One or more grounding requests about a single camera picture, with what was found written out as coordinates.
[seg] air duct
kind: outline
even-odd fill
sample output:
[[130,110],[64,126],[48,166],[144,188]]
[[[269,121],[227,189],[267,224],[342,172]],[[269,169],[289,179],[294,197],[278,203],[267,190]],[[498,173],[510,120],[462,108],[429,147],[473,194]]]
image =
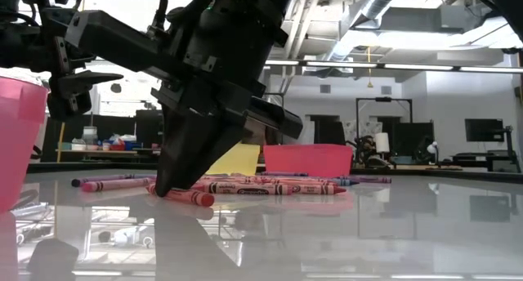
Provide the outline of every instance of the air duct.
[[[394,0],[362,0],[356,3],[356,6],[359,9],[355,9],[355,12],[352,12],[349,17],[349,29],[356,27],[357,25],[362,25],[365,22],[370,20],[376,20],[381,18],[385,12],[391,7],[391,4]],[[355,43],[353,40],[353,32],[347,31],[343,37],[338,41],[331,52],[326,55],[324,60],[332,61],[343,61],[352,51],[352,49],[359,44]]]

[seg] yellow paper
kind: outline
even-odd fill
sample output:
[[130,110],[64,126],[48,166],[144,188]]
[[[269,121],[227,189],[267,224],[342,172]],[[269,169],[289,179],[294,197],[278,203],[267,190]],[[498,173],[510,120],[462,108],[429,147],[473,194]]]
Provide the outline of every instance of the yellow paper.
[[260,145],[237,144],[218,159],[207,174],[240,173],[252,176],[256,173]]

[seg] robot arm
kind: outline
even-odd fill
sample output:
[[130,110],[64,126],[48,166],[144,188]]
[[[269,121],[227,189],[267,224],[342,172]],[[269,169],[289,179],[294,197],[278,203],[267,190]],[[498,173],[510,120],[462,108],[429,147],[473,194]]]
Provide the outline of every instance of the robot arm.
[[[18,47],[24,38],[13,29],[31,29],[47,59],[35,67],[36,57],[14,62],[15,51],[9,51],[2,66],[52,73],[48,105],[53,118],[82,114],[90,108],[92,84],[121,77],[73,73],[95,56],[163,81],[152,92],[165,125],[156,185],[160,196],[172,187],[191,187],[240,141],[248,118],[289,136],[300,134],[300,118],[262,100],[265,86],[257,81],[273,44],[283,46],[287,40],[280,26],[290,0],[193,0],[167,15],[167,0],[160,0],[147,34],[103,11],[53,7],[53,0],[24,1],[38,5],[42,27],[4,25]],[[167,30],[165,20],[171,24]],[[0,43],[2,53],[7,51],[6,39],[0,36]],[[75,55],[82,57],[73,62]]]

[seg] pink plastic bucket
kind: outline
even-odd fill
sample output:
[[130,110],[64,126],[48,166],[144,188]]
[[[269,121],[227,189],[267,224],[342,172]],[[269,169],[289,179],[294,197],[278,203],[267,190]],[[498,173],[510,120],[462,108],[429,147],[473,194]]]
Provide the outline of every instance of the pink plastic bucket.
[[348,176],[352,148],[343,145],[266,145],[268,172],[306,172],[309,176]]
[[0,77],[0,212],[18,200],[46,99],[44,87]]

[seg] computer monitor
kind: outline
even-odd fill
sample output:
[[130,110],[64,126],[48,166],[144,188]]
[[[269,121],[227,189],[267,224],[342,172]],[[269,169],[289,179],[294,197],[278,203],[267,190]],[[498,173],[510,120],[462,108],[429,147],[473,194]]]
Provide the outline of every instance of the computer monitor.
[[433,123],[397,123],[392,128],[391,149],[399,156],[414,156],[420,145],[433,141]]
[[468,142],[504,142],[503,120],[496,118],[467,118],[465,129]]

